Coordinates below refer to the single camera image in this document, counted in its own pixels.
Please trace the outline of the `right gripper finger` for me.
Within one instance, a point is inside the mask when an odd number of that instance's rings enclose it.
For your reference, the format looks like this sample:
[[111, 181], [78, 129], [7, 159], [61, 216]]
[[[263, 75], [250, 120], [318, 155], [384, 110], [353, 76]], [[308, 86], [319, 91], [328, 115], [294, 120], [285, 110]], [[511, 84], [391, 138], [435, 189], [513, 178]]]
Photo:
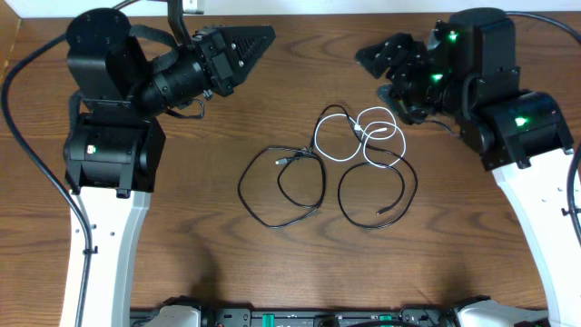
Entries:
[[399, 120], [402, 123], [407, 125], [413, 125], [416, 123], [392, 84], [383, 84], [379, 86], [377, 89], [377, 96], [399, 117]]
[[395, 34], [387, 40], [359, 49], [355, 60], [374, 78], [380, 78], [390, 67], [404, 62], [414, 40], [409, 34]]

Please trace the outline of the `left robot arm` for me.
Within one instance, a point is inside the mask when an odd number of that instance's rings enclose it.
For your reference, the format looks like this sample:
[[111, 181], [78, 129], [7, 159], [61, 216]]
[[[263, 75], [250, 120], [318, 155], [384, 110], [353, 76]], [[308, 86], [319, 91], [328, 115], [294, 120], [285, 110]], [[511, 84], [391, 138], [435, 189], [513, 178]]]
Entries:
[[182, 19], [197, 5], [168, 4], [169, 31], [98, 8], [68, 26], [67, 65], [78, 84], [64, 144], [71, 248], [63, 326], [126, 326], [133, 272], [166, 140], [159, 116], [242, 84], [275, 40], [270, 25], [209, 26]]

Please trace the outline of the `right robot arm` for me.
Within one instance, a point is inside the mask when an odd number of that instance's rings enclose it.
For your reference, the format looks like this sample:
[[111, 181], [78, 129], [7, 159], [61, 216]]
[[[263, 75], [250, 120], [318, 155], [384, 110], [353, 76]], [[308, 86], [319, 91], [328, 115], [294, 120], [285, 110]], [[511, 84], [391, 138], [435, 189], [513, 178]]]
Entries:
[[379, 97], [404, 124], [455, 119], [460, 140], [511, 204], [540, 275], [545, 310], [478, 296], [443, 313], [443, 326], [580, 323], [580, 148], [556, 100], [520, 87], [513, 18], [472, 8], [438, 21], [427, 42], [398, 33], [355, 55], [387, 79]]

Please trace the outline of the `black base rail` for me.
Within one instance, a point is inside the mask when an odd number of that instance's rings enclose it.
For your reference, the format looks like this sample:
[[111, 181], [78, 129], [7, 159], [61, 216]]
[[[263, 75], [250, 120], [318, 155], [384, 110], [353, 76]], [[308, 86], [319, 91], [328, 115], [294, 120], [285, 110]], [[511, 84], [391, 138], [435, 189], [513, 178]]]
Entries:
[[167, 299], [162, 306], [190, 305], [202, 314], [202, 327], [321, 327], [353, 326], [373, 322], [376, 326], [454, 327], [451, 313], [430, 305], [395, 309], [351, 308], [257, 308], [249, 302], [204, 302], [192, 297]]

